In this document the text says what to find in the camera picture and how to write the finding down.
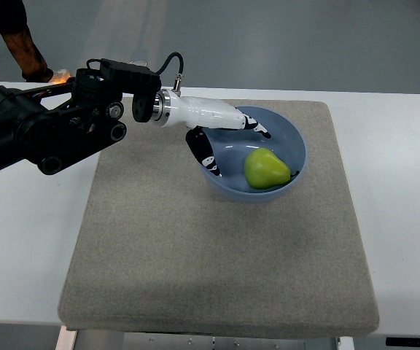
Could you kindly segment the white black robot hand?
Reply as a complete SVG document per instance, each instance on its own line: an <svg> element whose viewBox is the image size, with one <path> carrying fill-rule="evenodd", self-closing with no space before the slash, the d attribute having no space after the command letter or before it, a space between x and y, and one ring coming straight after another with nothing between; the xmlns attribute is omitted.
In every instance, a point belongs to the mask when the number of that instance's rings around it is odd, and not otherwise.
<svg viewBox="0 0 420 350"><path fill-rule="evenodd" d="M228 131L251 130L269 139L271 134L256 119L221 100L199 97L181 97L172 90L161 90L154 103L150 119L160 127L183 124L189 131L186 142L195 159L208 172L219 176L211 143L205 129Z"/></svg>

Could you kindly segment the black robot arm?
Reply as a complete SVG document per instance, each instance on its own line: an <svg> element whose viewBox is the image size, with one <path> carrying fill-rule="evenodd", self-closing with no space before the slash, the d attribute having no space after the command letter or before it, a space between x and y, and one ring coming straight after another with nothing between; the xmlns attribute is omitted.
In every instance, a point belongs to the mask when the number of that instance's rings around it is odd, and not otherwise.
<svg viewBox="0 0 420 350"><path fill-rule="evenodd" d="M158 71L102 58L98 69L78 69L61 84L0 86L0 170L28 160L53 175L121 141L127 133L120 120L123 93L133 96L134 120L149 122L172 58L182 55L171 53Z"/></svg>

